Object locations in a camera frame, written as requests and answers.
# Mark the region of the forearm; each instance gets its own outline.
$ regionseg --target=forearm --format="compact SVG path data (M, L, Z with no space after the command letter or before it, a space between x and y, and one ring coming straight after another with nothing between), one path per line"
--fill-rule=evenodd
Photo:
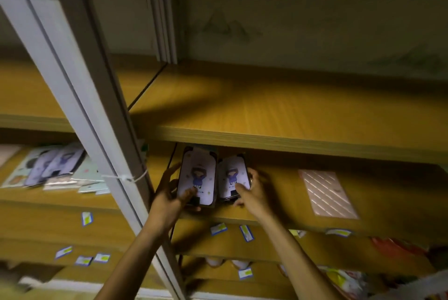
M322 275L302 250L294 236L275 215L266 212L259 219L285 267L300 300L341 300L344 297Z
M95 300L134 299L163 236L142 230L118 262Z

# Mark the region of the white string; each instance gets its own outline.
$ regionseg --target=white string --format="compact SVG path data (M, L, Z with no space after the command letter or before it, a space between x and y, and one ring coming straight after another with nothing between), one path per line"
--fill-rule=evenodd
M138 178L134 178L133 176L129 177L127 175L118 175L118 176L113 176L113 175L101 175L101 177L108 177L108 178L117 178L119 180L122 181L126 181L126 182L131 182L131 183L135 183L137 181L140 181L142 178L145 177L145 175L148 173L148 169L145 170L144 173L142 173L140 175L140 177Z

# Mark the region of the person's right hand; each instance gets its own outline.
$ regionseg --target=person's right hand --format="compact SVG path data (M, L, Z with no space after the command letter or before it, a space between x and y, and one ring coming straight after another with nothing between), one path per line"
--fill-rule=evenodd
M250 190L247 190L243 184L235 184L235 189L238 194L240 194L241 198L236 200L233 205L245 205L247 210L260 221L266 215L270 214L271 210L263 190L263 185L260 182L258 172L252 168L247 168L247 171L252 175L252 185L250 186Z

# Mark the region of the white metal rail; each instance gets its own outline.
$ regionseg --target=white metal rail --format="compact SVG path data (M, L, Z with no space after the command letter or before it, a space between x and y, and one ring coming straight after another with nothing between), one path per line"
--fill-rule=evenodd
M120 85L88 0L0 0L88 154L104 175L141 176L145 170ZM148 216L148 175L107 185L135 234ZM185 287L168 240L153 265L175 299Z

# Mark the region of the hand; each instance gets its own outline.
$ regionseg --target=hand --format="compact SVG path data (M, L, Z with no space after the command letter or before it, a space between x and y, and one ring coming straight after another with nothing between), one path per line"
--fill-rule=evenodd
M156 235L166 235L168 231L174 226L174 223L179 218L182 209L196 195L197 189L192 187L184 192L180 197L174 200L171 197L171 191L177 188L179 180L172 180L176 170L181 166L180 163L175 164L171 168L165 170L159 186L155 192L154 201L149 210L148 219L143 226L143 230L151 231Z
M252 168L247 168L247 171L252 175L252 185L250 186L250 190L247 190L243 184L235 184L235 189L238 194L240 194L241 198L236 200L233 205L245 205L247 210L249 210L249 212L260 222L266 215L271 213L271 209L269 208L258 172Z

